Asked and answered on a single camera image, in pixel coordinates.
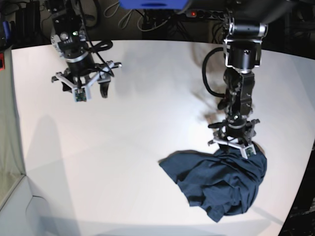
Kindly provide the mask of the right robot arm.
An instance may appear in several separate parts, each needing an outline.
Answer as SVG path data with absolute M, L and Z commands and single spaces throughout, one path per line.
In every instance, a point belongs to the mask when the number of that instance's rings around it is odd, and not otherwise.
M 90 100 L 94 84 L 99 84 L 101 97 L 107 98 L 113 69 L 122 64 L 103 58 L 96 63 L 93 55 L 100 57 L 99 53 L 111 49 L 113 42 L 103 40 L 95 45 L 91 42 L 79 0 L 47 0 L 45 5 L 53 23 L 51 44 L 67 64 L 66 69 L 57 72 L 51 81 L 61 82 L 63 91 L 70 92 L 75 102 Z

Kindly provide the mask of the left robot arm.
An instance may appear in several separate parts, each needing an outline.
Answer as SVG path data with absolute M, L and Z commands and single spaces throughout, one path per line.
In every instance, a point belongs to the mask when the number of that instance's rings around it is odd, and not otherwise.
M 252 113 L 253 69 L 260 66 L 262 49 L 274 49 L 296 56 L 315 55 L 315 3 L 312 0 L 225 0 L 222 19 L 223 45 L 210 51 L 202 63 L 206 90 L 220 99 L 218 109 L 225 113 L 212 123 L 211 143 L 221 149 L 238 149 L 244 157 L 257 153 L 252 141 L 259 120 Z M 223 52 L 226 85 L 224 93 L 213 91 L 208 83 L 207 63 Z

